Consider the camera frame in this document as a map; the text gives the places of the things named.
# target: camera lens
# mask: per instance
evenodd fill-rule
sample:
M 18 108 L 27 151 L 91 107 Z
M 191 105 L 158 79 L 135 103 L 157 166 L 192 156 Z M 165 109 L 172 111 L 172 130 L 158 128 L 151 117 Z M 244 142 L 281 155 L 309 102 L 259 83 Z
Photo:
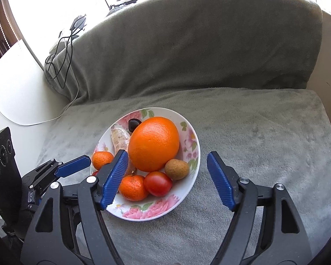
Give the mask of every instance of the camera lens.
M 12 144 L 10 140 L 7 140 L 6 147 L 9 154 L 12 154 Z
M 6 148 L 4 146 L 0 147 L 0 161 L 3 166 L 7 164 L 7 153 Z

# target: tangerine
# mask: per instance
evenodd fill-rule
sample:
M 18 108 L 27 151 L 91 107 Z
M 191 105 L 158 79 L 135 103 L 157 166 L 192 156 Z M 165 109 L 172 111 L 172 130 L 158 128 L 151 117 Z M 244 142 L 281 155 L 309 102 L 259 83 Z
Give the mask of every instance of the tangerine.
M 109 151 L 96 151 L 92 155 L 92 164 L 96 170 L 100 170 L 103 165 L 113 161 L 113 154 Z
M 127 200 L 141 201 L 148 196 L 142 175 L 127 175 L 119 185 L 119 193 Z
M 179 150 L 179 133 L 165 117 L 151 117 L 132 133 L 128 147 L 133 165 L 145 172 L 160 170 L 175 158 Z

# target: floral pattern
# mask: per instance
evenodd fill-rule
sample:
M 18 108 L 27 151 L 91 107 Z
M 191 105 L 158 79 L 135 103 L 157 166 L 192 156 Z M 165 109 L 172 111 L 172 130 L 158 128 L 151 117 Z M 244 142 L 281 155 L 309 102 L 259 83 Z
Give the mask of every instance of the floral pattern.
M 180 126 L 183 127 L 183 130 L 185 128 L 186 131 L 186 138 L 184 140 L 184 147 L 183 147 L 183 152 L 185 155 L 184 160 L 187 161 L 190 167 L 190 174 L 193 176 L 196 173 L 196 168 L 199 162 L 199 151 L 198 151 L 198 146 L 196 142 L 196 136 L 195 133 L 191 128 L 187 128 L 187 124 L 184 121 L 183 123 L 180 123 Z
M 123 204 L 117 204 L 115 205 L 115 207 L 112 209 L 113 212 L 118 212 L 120 211 L 121 214 L 123 214 L 123 210 L 126 210 L 127 209 L 127 205 L 125 203 Z
M 130 210 L 124 212 L 122 216 L 128 219 L 146 219 L 155 217 L 171 209 L 179 202 L 179 200 L 178 196 L 172 194 L 167 199 L 160 199 L 155 203 L 146 203 L 143 207 L 133 205 L 130 207 Z
M 130 119 L 140 119 L 141 120 L 142 114 L 140 110 L 137 110 L 135 112 L 132 112 L 130 114 L 127 114 L 126 116 L 122 117 L 119 121 L 118 124 L 122 126 L 124 129 L 129 128 L 129 120 Z
M 108 151 L 108 147 L 106 146 L 105 142 L 97 144 L 97 146 L 94 149 L 93 153 L 95 153 L 97 151 Z

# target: black camera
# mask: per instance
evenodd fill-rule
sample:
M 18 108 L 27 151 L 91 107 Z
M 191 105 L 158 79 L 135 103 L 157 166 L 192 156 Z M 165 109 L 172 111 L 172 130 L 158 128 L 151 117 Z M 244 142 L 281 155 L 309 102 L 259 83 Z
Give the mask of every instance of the black camera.
M 10 129 L 0 131 L 0 216 L 11 227 L 18 221 L 22 180 L 15 162 Z

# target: tomato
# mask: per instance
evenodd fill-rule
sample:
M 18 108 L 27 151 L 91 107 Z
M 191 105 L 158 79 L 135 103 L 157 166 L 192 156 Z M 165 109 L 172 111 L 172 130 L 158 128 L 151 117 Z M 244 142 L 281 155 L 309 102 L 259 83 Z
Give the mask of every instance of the tomato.
M 170 191 L 173 182 L 165 173 L 153 171 L 146 175 L 144 185 L 149 193 L 162 197 Z

